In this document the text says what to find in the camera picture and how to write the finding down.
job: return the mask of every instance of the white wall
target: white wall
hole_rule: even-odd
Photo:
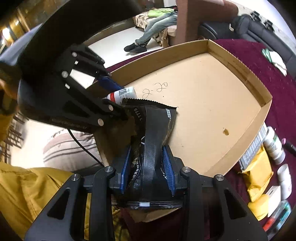
[[[163,0],[163,4],[165,7],[177,5],[176,0]]]

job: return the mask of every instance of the blue object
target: blue object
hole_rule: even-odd
[[[284,222],[287,220],[289,217],[290,213],[292,212],[290,204],[287,202],[285,205],[284,211],[282,213],[282,217],[279,219],[278,224],[276,225],[276,230],[280,230],[280,228],[283,226]]]
[[[127,182],[127,179],[128,179],[128,172],[126,171],[126,169],[127,169],[127,164],[128,164],[129,158],[130,158],[130,152],[131,152],[131,146],[128,148],[128,153],[126,155],[126,160],[124,162],[124,166],[123,166],[123,169],[122,169],[122,172],[121,172],[120,190],[121,190],[122,194],[124,193],[124,190],[126,188],[126,182]]]
[[[174,175],[172,166],[170,164],[170,159],[165,146],[163,146],[163,166],[165,168],[165,174],[168,181],[168,188],[170,189],[170,191],[172,192],[172,195],[174,196],[176,192],[175,175]]]
[[[109,76],[104,76],[104,77],[98,78],[97,81],[98,81],[98,84],[102,88],[109,91],[110,93],[124,89],[124,87],[122,87],[121,85],[116,83]]]

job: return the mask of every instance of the mustard yellow jacket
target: mustard yellow jacket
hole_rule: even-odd
[[[12,117],[0,115],[0,141],[6,138]],[[71,175],[71,172],[54,168],[23,169],[0,162],[0,211],[20,238],[24,239],[35,218]],[[89,207],[90,194],[84,226],[87,240]],[[120,210],[112,207],[112,211],[115,239],[129,240],[129,233],[120,222]]]

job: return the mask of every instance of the stain on cardboard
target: stain on cardboard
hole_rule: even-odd
[[[228,136],[229,135],[229,131],[227,129],[224,129],[223,130],[223,134],[226,135],[226,136]]]

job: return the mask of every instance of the plastic bottle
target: plastic bottle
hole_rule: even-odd
[[[111,101],[115,102],[116,104],[120,105],[120,104],[122,104],[123,98],[136,99],[137,94],[136,94],[135,88],[130,86],[128,88],[112,92],[112,93],[108,94],[107,97],[105,97],[104,99],[111,100]]]
[[[281,145],[279,137],[271,126],[267,127],[267,135],[263,141],[263,145],[276,165],[279,165],[284,161],[286,153]]]
[[[277,170],[279,184],[281,186],[281,199],[287,199],[292,193],[292,179],[288,164],[282,165]]]

